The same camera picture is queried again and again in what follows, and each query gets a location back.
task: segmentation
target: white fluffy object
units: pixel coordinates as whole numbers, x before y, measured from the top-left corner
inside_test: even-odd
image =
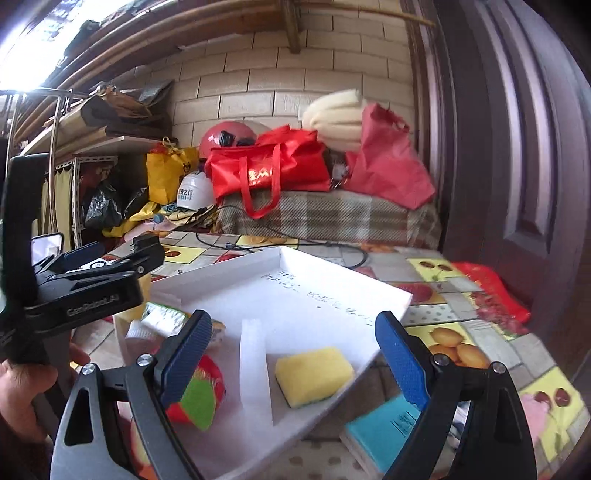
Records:
[[[318,140],[333,150],[358,152],[365,105],[355,89],[324,95],[308,106],[302,116],[302,128],[317,130]]]

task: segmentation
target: white box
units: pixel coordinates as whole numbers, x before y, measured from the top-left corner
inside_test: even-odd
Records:
[[[390,310],[402,318],[411,294],[287,247],[191,270],[152,283],[151,301],[180,299],[185,312],[202,309],[226,325],[219,349],[208,351],[222,370],[226,398],[206,432],[176,432],[206,479],[248,478],[304,436],[346,394],[379,351],[374,321]],[[265,332],[272,426],[253,428],[240,401],[242,321],[259,319]],[[275,379],[278,358],[336,346],[355,378],[331,398],[289,408]]]

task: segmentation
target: wooden door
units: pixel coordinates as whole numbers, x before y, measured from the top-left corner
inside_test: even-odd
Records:
[[[574,374],[591,347],[576,300],[577,289],[591,300],[591,88],[521,0],[407,5],[438,22],[411,36],[426,58],[416,70],[419,148],[439,184],[443,253],[494,267]]]

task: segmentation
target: blue notebook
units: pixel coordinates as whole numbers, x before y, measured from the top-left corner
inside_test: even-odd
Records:
[[[371,478],[381,478],[402,450],[419,414],[399,395],[345,425],[340,438]]]

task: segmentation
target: plaid blanket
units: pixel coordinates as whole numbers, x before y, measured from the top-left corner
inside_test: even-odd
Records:
[[[271,194],[253,190],[255,209],[266,205]],[[240,194],[229,195],[223,204],[243,208]],[[216,233],[268,236],[265,225],[286,236],[337,242],[370,242],[436,249],[441,225],[436,208],[426,204],[407,210],[377,197],[333,190],[281,192],[279,205],[261,220],[253,220],[234,208],[219,211]]]

